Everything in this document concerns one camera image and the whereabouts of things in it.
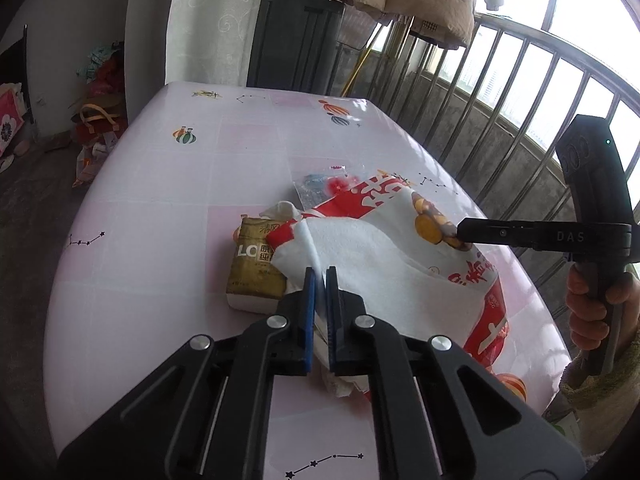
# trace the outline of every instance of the silver screw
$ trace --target silver screw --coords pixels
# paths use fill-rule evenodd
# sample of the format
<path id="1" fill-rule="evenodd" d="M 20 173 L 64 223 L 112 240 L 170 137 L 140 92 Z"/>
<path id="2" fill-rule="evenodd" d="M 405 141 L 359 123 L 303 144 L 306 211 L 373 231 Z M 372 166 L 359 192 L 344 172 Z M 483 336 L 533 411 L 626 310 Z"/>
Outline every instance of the silver screw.
<path id="1" fill-rule="evenodd" d="M 371 316 L 358 316 L 355 319 L 356 326 L 359 328 L 371 328 L 376 324 L 376 320 Z"/>
<path id="2" fill-rule="evenodd" d="M 205 335 L 196 335 L 189 341 L 189 346 L 194 350 L 206 350 L 211 345 L 211 339 Z"/>
<path id="3" fill-rule="evenodd" d="M 288 322 L 289 321 L 287 321 L 287 318 L 284 316 L 271 316 L 267 319 L 267 325 L 271 328 L 284 328 Z"/>
<path id="4" fill-rule="evenodd" d="M 444 352 L 445 350 L 449 350 L 451 348 L 451 339 L 449 339 L 445 335 L 437 335 L 431 340 L 431 346 L 433 346 L 436 350 Z"/>

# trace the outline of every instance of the red bag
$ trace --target red bag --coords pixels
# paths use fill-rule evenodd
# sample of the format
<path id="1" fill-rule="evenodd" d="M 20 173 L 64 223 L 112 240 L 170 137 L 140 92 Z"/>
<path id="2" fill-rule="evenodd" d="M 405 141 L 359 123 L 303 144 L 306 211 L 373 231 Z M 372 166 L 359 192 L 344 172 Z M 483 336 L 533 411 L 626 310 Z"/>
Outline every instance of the red bag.
<path id="1" fill-rule="evenodd" d="M 96 110 L 98 114 L 91 117 L 85 117 L 84 111 L 90 108 Z M 82 124 L 76 124 L 76 136 L 80 144 L 91 145 L 100 137 L 119 139 L 127 129 L 127 119 L 120 117 L 118 114 L 109 114 L 104 108 L 98 105 L 84 104 L 80 110 L 80 120 Z"/>

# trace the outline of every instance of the curtain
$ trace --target curtain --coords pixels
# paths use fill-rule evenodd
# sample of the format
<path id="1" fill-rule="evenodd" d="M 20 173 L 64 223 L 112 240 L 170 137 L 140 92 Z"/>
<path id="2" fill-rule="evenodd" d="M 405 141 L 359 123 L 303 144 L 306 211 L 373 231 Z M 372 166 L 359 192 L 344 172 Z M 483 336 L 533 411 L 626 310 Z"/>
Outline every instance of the curtain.
<path id="1" fill-rule="evenodd" d="M 166 82 L 244 86 L 260 0 L 172 0 Z"/>

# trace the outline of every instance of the table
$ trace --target table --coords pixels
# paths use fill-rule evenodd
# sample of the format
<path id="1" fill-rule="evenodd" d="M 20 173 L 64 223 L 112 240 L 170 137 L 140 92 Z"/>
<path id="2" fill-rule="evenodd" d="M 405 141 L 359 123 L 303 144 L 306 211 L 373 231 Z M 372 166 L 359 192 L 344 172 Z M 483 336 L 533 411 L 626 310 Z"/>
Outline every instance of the table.
<path id="1" fill-rule="evenodd" d="M 335 105 L 349 115 L 332 114 Z M 58 266 L 44 351 L 58 453 L 192 335 L 225 338 L 258 319 L 229 309 L 224 294 L 240 215 L 295 201 L 293 178 L 339 164 L 418 183 L 454 223 L 483 218 L 367 100 L 187 82 L 153 98 L 92 184 Z M 480 247 L 500 272 L 511 327 L 494 371 L 521 377 L 541 413 L 569 362 L 566 348 L 513 253 Z M 375 478 L 368 401 L 332 397 L 317 366 L 307 378 L 277 377 L 266 456 L 265 478 L 327 456 L 296 476 Z"/>

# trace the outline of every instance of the red and white bag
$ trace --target red and white bag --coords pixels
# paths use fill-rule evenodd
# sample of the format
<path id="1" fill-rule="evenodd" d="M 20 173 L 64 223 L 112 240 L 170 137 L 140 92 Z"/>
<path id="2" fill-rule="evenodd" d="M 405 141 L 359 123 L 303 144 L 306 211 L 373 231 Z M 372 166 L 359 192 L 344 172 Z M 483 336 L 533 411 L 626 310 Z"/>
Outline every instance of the red and white bag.
<path id="1" fill-rule="evenodd" d="M 508 332 L 494 266 L 436 206 L 379 174 L 267 236 L 271 263 L 302 288 L 307 266 L 335 266 L 340 288 L 403 335 L 452 338 L 489 367 Z"/>

